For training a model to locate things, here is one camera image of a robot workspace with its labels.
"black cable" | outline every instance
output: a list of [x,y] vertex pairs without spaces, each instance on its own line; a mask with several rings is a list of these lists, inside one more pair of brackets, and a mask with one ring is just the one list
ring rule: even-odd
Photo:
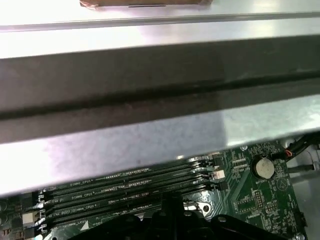
[[289,150],[292,153],[292,156],[285,155],[284,159],[286,162],[289,162],[291,159],[295,158],[301,154],[304,150],[307,149],[312,144],[317,143],[320,140],[320,133],[313,132],[304,135],[295,143],[291,143],[286,150]]
[[312,170],[315,170],[315,167],[313,164],[288,167],[288,172],[290,174],[307,172],[307,171],[312,171]]

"black memory slot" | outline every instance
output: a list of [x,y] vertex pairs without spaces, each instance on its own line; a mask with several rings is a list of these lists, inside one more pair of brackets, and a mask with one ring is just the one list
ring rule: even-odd
[[[198,185],[204,185],[206,183],[209,183],[210,181],[207,179],[204,179],[202,177],[198,177],[196,179],[192,179],[192,180],[188,180],[188,181],[184,181],[184,182],[180,182],[178,184],[171,184],[170,186],[168,186],[164,192],[169,192],[169,191],[182,191],[185,188],[189,188],[191,186],[198,186]],[[143,204],[143,203],[150,203],[150,202],[154,202],[154,201],[160,201],[161,199],[161,193],[163,193],[163,191],[158,190],[156,192],[156,190],[154,189],[153,191],[153,195],[150,197],[143,197],[141,199],[134,199],[134,200],[129,200],[129,201],[125,201],[122,204],[112,204],[106,207],[102,207],[99,209],[94,209],[94,210],[87,210],[81,213],[76,213],[76,214],[71,214],[68,216],[63,216],[63,217],[58,217],[55,219],[48,219],[47,221],[49,221],[51,224],[58,224],[58,223],[62,223],[62,222],[66,222],[66,221],[70,221],[73,219],[79,219],[79,218],[84,218],[86,216],[92,216],[92,215],[97,215],[97,214],[101,214],[101,213],[105,213],[105,212],[109,212],[115,209],[120,209],[123,208],[124,205],[128,208],[130,205],[136,205],[136,204]]]
[[120,172],[109,176],[87,179],[78,182],[62,184],[58,186],[43,189],[43,193],[47,196],[59,196],[68,193],[79,192],[85,189],[92,189],[99,186],[117,184],[124,181],[135,180],[143,177],[158,175],[163,172],[172,172],[185,168],[189,168],[190,164],[195,164],[207,160],[207,156],[198,156],[186,160],[177,160],[167,163],[165,166],[154,166],[151,168],[141,168],[127,172]]
[[[207,189],[208,189],[208,185],[201,184],[201,185],[196,185],[196,186],[192,186],[192,187],[187,187],[187,188],[183,189],[181,191],[181,193],[182,193],[183,197],[186,197],[190,194],[198,193],[198,192],[201,192],[201,191],[204,191]],[[72,224],[74,225],[79,222],[90,221],[91,219],[97,219],[97,218],[104,218],[104,219],[107,218],[110,220],[114,217],[117,217],[117,216],[120,216],[123,214],[141,214],[141,213],[145,213],[145,212],[160,209],[160,208],[161,208],[161,201],[156,200],[154,202],[149,202],[148,204],[138,204],[138,205],[126,206],[122,209],[113,210],[110,212],[104,212],[104,213],[95,214],[95,215],[88,216],[88,217],[74,219],[71,221],[61,222],[61,223],[54,225],[54,227],[59,228],[59,227],[70,226]]]
[[192,182],[192,181],[197,180],[199,178],[203,179],[201,174],[177,177],[172,180],[167,180],[165,182],[165,185],[158,186],[158,187],[153,186],[152,188],[141,189],[140,192],[132,192],[131,194],[128,192],[125,192],[122,196],[114,196],[113,198],[102,199],[102,200],[89,202],[89,203],[85,203],[85,204],[81,204],[81,205],[76,205],[76,206],[71,206],[71,207],[66,207],[66,208],[54,210],[50,214],[47,214],[46,217],[47,217],[47,219],[57,218],[57,217],[67,216],[67,215],[71,215],[71,214],[77,214],[77,213],[81,213],[81,212],[85,212],[85,211],[91,211],[94,209],[99,209],[99,208],[106,207],[106,206],[113,205],[113,204],[120,204],[120,203],[124,203],[124,202],[131,201],[131,200],[149,197],[154,194],[168,192],[168,191],[170,191],[171,188],[177,189],[180,186],[182,186],[182,188],[184,188],[185,181]]
[[52,206],[50,209],[65,208],[66,206],[95,201],[98,199],[106,199],[113,197],[114,195],[121,195],[124,192],[136,191],[141,188],[150,188],[157,182],[163,182],[172,178],[178,178],[185,175],[195,175],[197,173],[204,173],[206,168],[199,167],[199,164],[193,164],[189,167],[178,171],[167,172],[164,174],[145,177],[137,180],[131,180],[114,185],[108,185],[98,187],[94,189],[84,190],[80,192],[69,193],[62,196],[56,196],[53,199],[47,201],[44,207]]

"motherboard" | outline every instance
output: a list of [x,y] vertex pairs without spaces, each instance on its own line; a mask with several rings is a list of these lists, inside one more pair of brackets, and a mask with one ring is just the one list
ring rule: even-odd
[[226,214],[307,238],[286,161],[270,157],[283,150],[277,141],[242,146],[0,199],[0,240],[68,240],[122,214],[142,218],[170,191],[207,220]]

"capacitor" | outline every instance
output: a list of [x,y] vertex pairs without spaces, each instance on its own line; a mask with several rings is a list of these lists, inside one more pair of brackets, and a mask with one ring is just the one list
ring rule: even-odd
[[251,170],[259,179],[271,179],[275,174],[274,163],[267,157],[256,158],[252,162]]
[[8,207],[7,202],[5,201],[0,201],[0,213],[6,210]]
[[7,221],[8,221],[8,215],[4,213],[0,213],[0,226],[6,224]]

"cardboard box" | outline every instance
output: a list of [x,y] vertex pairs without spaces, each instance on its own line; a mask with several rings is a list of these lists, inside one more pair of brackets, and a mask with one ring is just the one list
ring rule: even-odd
[[150,6],[150,5],[209,5],[212,0],[81,0],[83,7]]

